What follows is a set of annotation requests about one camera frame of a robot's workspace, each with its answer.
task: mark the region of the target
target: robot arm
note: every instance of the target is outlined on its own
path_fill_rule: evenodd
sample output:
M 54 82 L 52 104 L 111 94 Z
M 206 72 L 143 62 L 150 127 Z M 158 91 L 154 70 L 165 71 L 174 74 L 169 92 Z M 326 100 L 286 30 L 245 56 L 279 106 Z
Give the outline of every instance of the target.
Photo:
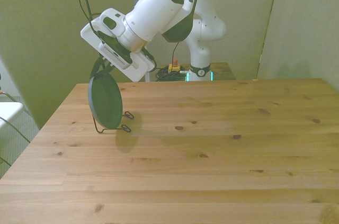
M 105 10 L 81 30 L 81 36 L 104 59 L 137 82 L 154 68 L 152 56 L 145 46 L 156 33 L 160 32 L 169 42 L 180 42 L 190 35 L 187 40 L 189 45 L 200 39 L 215 39 L 212 37 L 213 25 L 218 22 L 212 20 L 208 28 L 197 27 L 202 21 L 193 20 L 196 6 L 200 8 L 198 14 L 205 18 L 203 23 L 207 23 L 209 19 L 206 15 L 213 11 L 203 9 L 211 6 L 204 1 L 138 0 L 127 15 L 113 8 Z

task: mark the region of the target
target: table surface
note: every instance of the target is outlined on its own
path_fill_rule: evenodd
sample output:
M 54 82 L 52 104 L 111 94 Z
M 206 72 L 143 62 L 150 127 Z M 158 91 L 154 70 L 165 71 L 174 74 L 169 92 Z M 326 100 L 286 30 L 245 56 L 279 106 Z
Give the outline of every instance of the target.
M 0 223 L 339 223 L 339 93 L 321 79 L 77 85 L 0 180 Z

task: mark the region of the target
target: beige wall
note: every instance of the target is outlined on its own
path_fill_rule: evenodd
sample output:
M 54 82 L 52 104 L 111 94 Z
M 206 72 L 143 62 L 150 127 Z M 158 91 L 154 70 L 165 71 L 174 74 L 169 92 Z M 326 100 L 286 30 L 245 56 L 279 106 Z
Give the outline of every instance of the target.
M 339 90 L 339 0 L 274 0 L 258 78 L 314 77 Z
M 273 0 L 214 0 L 219 17 L 226 23 L 223 40 L 205 42 L 211 50 L 212 62 L 228 62 L 237 79 L 255 78 L 269 22 Z M 158 64 L 172 61 L 173 43 L 156 35 L 147 48 Z M 180 63 L 189 63 L 185 42 L 175 51 Z
M 90 0 L 92 12 L 127 13 L 133 0 Z M 88 83 L 98 54 L 81 39 L 78 0 L 0 0 L 0 56 L 38 126 L 77 83 Z M 116 73 L 117 80 L 126 80 Z

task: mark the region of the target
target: wooden table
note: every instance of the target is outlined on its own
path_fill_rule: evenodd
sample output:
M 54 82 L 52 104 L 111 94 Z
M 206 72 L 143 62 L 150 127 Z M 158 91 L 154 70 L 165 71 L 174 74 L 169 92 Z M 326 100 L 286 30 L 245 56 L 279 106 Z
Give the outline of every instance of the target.
M 119 84 L 132 133 L 70 93 L 0 180 L 0 223 L 339 223 L 339 93 L 321 79 Z

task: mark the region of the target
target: dark green plate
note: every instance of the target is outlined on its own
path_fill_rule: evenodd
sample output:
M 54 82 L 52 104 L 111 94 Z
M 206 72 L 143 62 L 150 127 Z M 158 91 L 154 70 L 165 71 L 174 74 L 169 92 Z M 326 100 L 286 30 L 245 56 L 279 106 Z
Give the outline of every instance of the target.
M 104 128 L 116 129 L 122 119 L 120 89 L 110 74 L 97 74 L 91 78 L 88 100 L 94 119 Z

